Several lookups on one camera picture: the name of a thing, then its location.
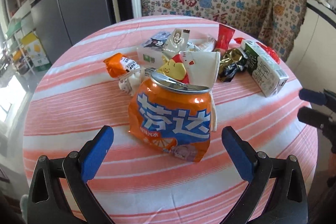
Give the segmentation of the white green milk carton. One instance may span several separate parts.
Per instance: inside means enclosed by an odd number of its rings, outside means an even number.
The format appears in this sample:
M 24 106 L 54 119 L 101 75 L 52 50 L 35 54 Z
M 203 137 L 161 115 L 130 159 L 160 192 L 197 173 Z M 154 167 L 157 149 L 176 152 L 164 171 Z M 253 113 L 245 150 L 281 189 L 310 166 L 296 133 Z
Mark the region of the white green milk carton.
M 276 95 L 288 80 L 288 75 L 256 44 L 256 41 L 243 40 L 241 48 L 246 53 L 247 71 L 259 86 L 264 96 Z

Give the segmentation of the red plastic bag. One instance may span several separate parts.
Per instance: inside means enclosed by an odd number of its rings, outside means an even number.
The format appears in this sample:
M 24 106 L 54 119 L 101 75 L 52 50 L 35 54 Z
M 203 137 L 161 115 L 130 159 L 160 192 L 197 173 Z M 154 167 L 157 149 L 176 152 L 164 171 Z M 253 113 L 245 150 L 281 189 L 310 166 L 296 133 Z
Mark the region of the red plastic bag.
M 244 40 L 244 38 L 234 38 L 234 41 L 237 44 L 241 44 L 242 41 Z M 272 59 L 274 61 L 276 61 L 277 64 L 280 64 L 280 57 L 278 56 L 278 54 L 276 53 L 276 51 L 274 51 L 271 47 L 265 46 L 263 43 L 261 42 L 256 42 L 256 44 L 261 47 L 266 53 L 268 53 L 268 55 L 270 57 L 272 57 Z

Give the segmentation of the gold black foil wrapper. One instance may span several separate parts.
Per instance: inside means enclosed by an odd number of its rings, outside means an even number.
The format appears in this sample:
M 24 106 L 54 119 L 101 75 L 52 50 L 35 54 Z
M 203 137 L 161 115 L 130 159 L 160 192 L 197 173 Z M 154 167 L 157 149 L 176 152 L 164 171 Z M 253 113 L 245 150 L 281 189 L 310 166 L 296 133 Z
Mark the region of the gold black foil wrapper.
M 226 51 L 219 62 L 218 79 L 221 82 L 231 82 L 236 73 L 246 70 L 248 57 L 241 48 Z

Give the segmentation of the red snack sachet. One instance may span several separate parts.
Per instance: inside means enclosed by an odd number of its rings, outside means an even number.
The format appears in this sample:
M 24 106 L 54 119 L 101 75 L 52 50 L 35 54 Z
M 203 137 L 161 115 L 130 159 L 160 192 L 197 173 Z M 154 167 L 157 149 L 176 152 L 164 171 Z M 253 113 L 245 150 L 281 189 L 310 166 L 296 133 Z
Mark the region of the red snack sachet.
M 219 24 L 218 29 L 218 38 L 217 42 L 215 43 L 215 50 L 227 51 L 229 43 L 233 38 L 235 33 L 235 29 L 224 24 Z

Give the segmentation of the white paper cup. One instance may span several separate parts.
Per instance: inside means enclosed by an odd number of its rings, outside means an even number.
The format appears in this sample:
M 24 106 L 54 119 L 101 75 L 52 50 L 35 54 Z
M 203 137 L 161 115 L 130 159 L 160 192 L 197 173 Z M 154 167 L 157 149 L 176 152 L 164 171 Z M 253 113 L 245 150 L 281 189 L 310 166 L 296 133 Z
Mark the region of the white paper cup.
M 221 54 L 219 52 L 185 51 L 179 52 L 179 57 L 187 71 L 189 84 L 206 86 L 210 89 L 210 130 L 215 132 L 217 130 L 217 111 L 213 97 L 213 87 L 218 77 Z

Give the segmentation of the small cream candy wrapper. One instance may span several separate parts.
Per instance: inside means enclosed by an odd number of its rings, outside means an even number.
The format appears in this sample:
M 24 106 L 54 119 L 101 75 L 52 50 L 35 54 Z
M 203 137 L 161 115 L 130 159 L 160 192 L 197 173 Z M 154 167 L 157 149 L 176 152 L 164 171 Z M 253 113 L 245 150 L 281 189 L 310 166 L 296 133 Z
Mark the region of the small cream candy wrapper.
M 216 43 L 217 40 L 213 36 L 208 35 L 200 43 L 196 44 L 195 47 L 202 52 L 212 52 L 215 49 Z

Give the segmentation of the crushed orange Fanta can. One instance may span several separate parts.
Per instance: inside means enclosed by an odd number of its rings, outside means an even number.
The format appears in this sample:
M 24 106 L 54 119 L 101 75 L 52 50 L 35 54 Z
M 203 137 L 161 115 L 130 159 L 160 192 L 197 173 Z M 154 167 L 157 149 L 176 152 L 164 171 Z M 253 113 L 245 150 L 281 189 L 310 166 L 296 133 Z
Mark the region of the crushed orange Fanta can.
M 199 162 L 210 146 L 211 97 L 206 86 L 153 72 L 128 108 L 129 132 L 161 152 Z

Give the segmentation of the orange white plastic bag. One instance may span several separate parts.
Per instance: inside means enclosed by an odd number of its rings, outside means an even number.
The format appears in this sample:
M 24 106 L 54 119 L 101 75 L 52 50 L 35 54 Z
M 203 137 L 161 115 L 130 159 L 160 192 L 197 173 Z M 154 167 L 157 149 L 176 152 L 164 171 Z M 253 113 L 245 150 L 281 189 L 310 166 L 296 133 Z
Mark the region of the orange white plastic bag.
M 108 57 L 104 64 L 110 77 L 118 79 L 120 90 L 134 96 L 145 79 L 145 68 L 122 53 Z

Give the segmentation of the yellow cartoon snack wrapper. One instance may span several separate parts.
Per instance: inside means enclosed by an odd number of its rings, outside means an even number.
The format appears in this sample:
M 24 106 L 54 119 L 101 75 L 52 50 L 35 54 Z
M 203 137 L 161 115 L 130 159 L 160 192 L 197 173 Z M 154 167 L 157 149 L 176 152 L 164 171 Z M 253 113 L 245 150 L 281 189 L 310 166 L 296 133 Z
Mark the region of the yellow cartoon snack wrapper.
M 182 62 L 181 55 L 179 53 L 171 59 L 166 56 L 164 56 L 162 59 L 163 65 L 157 69 L 158 73 L 161 73 L 184 84 L 189 83 L 187 70 Z

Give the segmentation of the Kuromi plastic box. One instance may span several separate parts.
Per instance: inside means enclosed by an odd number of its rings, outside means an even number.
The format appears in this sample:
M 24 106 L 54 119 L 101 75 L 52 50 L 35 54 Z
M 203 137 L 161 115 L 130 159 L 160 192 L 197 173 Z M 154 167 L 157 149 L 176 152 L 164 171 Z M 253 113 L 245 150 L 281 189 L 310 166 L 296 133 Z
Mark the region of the Kuromi plastic box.
M 140 63 L 159 68 L 163 65 L 163 50 L 171 32 L 160 31 L 137 47 Z

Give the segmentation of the white milk powder sachet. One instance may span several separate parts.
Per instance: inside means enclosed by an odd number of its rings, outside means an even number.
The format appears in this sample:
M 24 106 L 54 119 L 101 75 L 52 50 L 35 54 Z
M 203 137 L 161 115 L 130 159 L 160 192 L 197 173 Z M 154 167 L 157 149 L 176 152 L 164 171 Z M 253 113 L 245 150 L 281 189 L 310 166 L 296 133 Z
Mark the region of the white milk powder sachet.
M 171 52 L 184 51 L 189 41 L 190 30 L 176 28 L 167 38 L 163 50 Z

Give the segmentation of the white counter cabinet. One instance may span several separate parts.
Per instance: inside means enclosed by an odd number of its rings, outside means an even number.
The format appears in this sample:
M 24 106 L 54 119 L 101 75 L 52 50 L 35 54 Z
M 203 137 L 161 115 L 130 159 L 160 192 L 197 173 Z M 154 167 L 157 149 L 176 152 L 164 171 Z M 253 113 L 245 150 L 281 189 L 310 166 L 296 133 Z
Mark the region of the white counter cabinet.
M 286 64 L 303 87 L 335 92 L 335 13 L 307 0 L 304 23 Z

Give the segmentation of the pink striped tablecloth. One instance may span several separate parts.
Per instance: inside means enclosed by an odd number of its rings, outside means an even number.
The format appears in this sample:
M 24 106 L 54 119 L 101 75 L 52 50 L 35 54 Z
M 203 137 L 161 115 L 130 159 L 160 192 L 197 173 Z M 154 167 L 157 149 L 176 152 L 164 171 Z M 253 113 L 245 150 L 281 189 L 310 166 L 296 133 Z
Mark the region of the pink striped tablecloth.
M 218 129 L 200 162 L 188 162 L 167 150 L 183 133 L 200 134 L 209 123 L 204 110 L 166 111 L 140 96 L 137 108 L 146 123 L 147 139 L 129 132 L 130 95 L 108 75 L 104 60 L 116 53 L 135 58 L 137 47 L 160 31 L 190 30 L 192 41 L 216 35 L 218 24 L 187 16 L 150 16 L 99 30 L 58 57 L 36 88 L 23 134 L 27 180 L 37 159 L 65 157 L 79 150 L 104 126 L 114 141 L 93 180 L 92 192 L 116 223 L 218 223 L 246 187 L 222 145 L 222 128 L 231 126 L 257 151 L 299 161 L 305 186 L 311 188 L 317 154 L 317 131 L 297 119 L 305 102 L 299 80 L 285 63 L 288 80 L 278 94 L 266 97 L 246 72 L 213 88 Z M 171 135 L 158 140 L 162 130 Z

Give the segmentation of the yellow cardboard box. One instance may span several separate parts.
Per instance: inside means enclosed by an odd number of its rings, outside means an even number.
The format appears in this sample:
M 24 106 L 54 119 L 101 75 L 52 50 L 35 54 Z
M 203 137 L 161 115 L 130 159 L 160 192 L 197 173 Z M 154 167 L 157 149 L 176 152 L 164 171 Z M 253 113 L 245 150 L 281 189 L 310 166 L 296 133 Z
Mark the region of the yellow cardboard box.
M 41 44 L 41 41 L 34 32 L 30 32 L 21 38 L 21 44 L 28 53 L 36 71 L 47 71 L 51 67 L 51 63 Z

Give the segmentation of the green storage rack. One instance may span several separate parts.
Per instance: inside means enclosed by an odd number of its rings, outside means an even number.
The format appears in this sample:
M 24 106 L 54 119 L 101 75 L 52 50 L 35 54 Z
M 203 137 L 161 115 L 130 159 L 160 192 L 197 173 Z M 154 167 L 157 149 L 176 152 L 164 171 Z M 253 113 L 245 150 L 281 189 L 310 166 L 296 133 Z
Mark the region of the green storage rack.
M 34 74 L 34 65 L 22 39 L 35 30 L 30 12 L 21 18 L 12 18 L 9 22 L 5 41 L 2 45 L 5 55 L 9 58 L 15 72 L 26 77 L 27 74 Z

